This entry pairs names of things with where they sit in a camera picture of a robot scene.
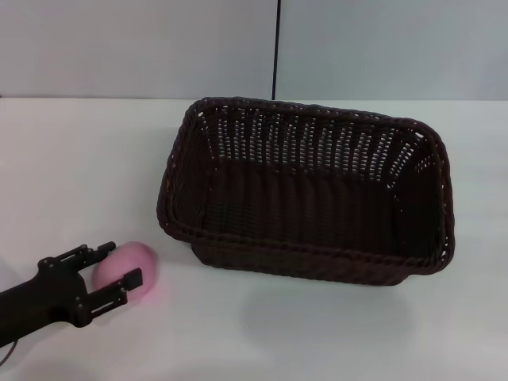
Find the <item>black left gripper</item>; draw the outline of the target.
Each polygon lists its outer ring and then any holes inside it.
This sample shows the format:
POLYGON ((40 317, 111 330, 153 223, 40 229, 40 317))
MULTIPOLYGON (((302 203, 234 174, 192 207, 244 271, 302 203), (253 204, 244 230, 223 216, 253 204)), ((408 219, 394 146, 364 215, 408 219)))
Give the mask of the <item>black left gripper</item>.
POLYGON ((74 327, 89 325, 92 318, 110 312, 128 302, 127 294, 143 284, 142 270, 134 270, 111 284, 87 293, 79 271, 103 261, 115 248, 112 241, 96 249, 80 245, 57 257, 38 263, 37 279, 42 285, 42 311, 50 324, 66 322, 74 327))

